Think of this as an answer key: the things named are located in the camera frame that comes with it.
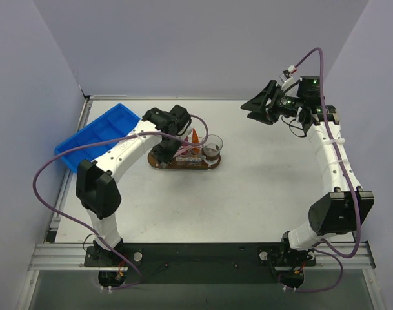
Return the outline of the orange toothpaste tube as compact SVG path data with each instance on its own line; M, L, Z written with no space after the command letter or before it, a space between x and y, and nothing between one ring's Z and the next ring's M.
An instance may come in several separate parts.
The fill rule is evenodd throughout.
M199 136L196 132L195 129L192 129L192 143L193 144L198 144L199 143ZM200 147L196 146L196 147L192 147L192 151L195 154L199 154L200 153Z

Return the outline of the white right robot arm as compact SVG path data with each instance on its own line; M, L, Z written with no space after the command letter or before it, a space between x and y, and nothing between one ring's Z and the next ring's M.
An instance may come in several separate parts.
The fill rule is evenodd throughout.
M319 76L289 78L280 85L271 80L251 100L242 104L248 118L273 125L283 118L300 123L316 156L323 182L323 197L308 210L307 221L288 232L294 250L309 250L329 238L355 234L361 241L361 226L374 204L374 195L355 177L336 108L323 103Z

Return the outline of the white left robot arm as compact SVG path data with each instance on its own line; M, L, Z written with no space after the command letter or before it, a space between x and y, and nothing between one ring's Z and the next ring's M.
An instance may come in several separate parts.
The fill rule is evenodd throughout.
M148 150L159 163L170 163L190 124L190 114L180 105L169 112L152 108L130 132L133 138L120 141L107 153L78 165L76 196L98 233L94 246L105 264L116 265L122 257L123 241L116 223L116 210L121 204L117 183Z

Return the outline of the clear textured acrylic holder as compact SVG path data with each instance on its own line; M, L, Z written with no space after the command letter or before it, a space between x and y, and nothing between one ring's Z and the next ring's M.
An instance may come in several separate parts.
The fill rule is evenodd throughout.
M192 147L185 145L181 146L175 153L174 159L179 166L198 167L202 165L202 150L200 147L200 153L195 154L192 151Z

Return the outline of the clear glass cup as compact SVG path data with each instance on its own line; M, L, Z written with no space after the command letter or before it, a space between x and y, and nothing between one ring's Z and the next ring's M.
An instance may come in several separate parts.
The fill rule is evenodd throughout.
M208 138L202 148L203 155L205 155L210 160L210 164L208 165L216 164L219 161L222 148L223 140L221 137L215 134L208 135Z

